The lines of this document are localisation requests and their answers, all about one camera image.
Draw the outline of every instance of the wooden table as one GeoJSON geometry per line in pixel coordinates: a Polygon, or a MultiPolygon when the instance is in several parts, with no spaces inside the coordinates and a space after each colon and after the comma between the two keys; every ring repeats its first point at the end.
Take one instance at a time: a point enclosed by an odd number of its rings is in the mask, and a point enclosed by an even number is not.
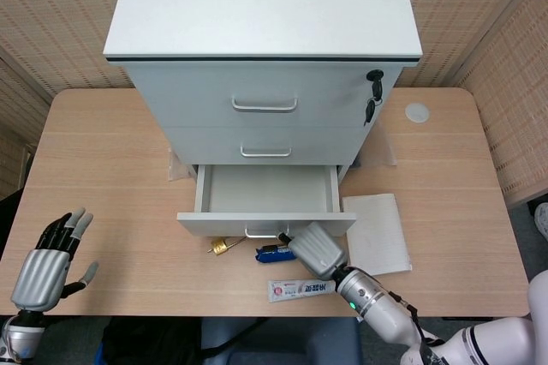
{"type": "MultiPolygon", "coordinates": [[[[381,117],[397,166],[350,171],[341,196],[396,194],[412,272],[379,277],[423,316],[527,312],[527,280],[472,96],[458,88],[396,89],[381,117]],[[431,110],[411,123],[411,102],[431,110]]],[[[268,303],[269,279],[309,278],[292,261],[260,265],[246,241],[207,254],[177,212],[194,208],[193,179],[169,182],[168,142],[133,89],[69,90],[55,98],[0,263],[0,314],[21,264],[53,219],[95,214],[68,279],[101,267],[90,287],[53,314],[331,316],[339,296],[268,303]]]]}

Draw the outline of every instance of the metal handle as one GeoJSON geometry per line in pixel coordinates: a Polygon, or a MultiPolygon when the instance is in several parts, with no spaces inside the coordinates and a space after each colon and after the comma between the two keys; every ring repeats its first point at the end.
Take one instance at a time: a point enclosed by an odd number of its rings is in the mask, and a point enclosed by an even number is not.
{"type": "Polygon", "coordinates": [[[294,98],[293,104],[290,106],[240,105],[236,102],[236,97],[232,97],[232,108],[239,112],[271,112],[275,114],[288,114],[297,109],[298,103],[298,98],[294,98]]]}
{"type": "MultiPolygon", "coordinates": [[[[248,238],[277,238],[278,235],[280,235],[282,232],[278,232],[277,234],[270,234],[270,235],[254,235],[247,232],[247,227],[243,230],[246,234],[246,237],[248,238]]],[[[285,228],[285,235],[289,235],[289,225],[285,228]]]]}
{"type": "Polygon", "coordinates": [[[287,158],[293,152],[292,148],[288,148],[285,153],[246,153],[246,148],[240,147],[240,154],[243,158],[287,158]]]}

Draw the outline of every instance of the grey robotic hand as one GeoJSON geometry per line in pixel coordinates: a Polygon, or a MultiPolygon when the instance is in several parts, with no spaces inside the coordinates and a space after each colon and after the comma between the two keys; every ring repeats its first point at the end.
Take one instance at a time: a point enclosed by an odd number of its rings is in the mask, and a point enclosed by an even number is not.
{"type": "Polygon", "coordinates": [[[92,219],[84,208],[63,215],[45,228],[36,248],[28,253],[11,295],[20,311],[2,328],[0,363],[28,363],[46,327],[44,312],[92,281],[97,262],[78,281],[65,284],[70,263],[92,219]]]}

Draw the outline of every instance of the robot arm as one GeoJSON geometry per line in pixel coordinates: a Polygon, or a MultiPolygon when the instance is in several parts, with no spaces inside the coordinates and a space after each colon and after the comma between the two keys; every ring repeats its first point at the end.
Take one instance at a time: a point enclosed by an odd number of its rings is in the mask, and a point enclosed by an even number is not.
{"type": "Polygon", "coordinates": [[[27,255],[11,295],[20,311],[2,327],[0,363],[32,359],[46,327],[44,312],[92,281],[97,262],[77,282],[65,284],[70,263],[92,218],[84,208],[67,213],[45,228],[36,248],[27,255]]]}
{"type": "MultiPolygon", "coordinates": [[[[335,280],[337,293],[385,342],[409,347],[401,359],[401,365],[534,363],[534,331],[530,320],[494,320],[460,330],[444,343],[419,327],[413,307],[387,291],[366,272],[347,266],[344,251],[318,223],[311,223],[293,240],[283,234],[280,239],[288,244],[313,275],[323,280],[335,280]]],[[[537,331],[537,365],[548,364],[546,294],[548,272],[543,272],[533,280],[529,292],[531,314],[537,331]]]]}

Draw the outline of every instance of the white paper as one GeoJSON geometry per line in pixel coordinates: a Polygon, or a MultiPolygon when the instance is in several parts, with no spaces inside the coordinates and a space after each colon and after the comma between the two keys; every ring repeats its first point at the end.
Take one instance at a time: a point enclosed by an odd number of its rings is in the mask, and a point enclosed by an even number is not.
{"type": "Polygon", "coordinates": [[[411,271],[393,194],[349,196],[342,198],[342,207],[358,216],[347,231],[350,265],[371,275],[411,271]]]}

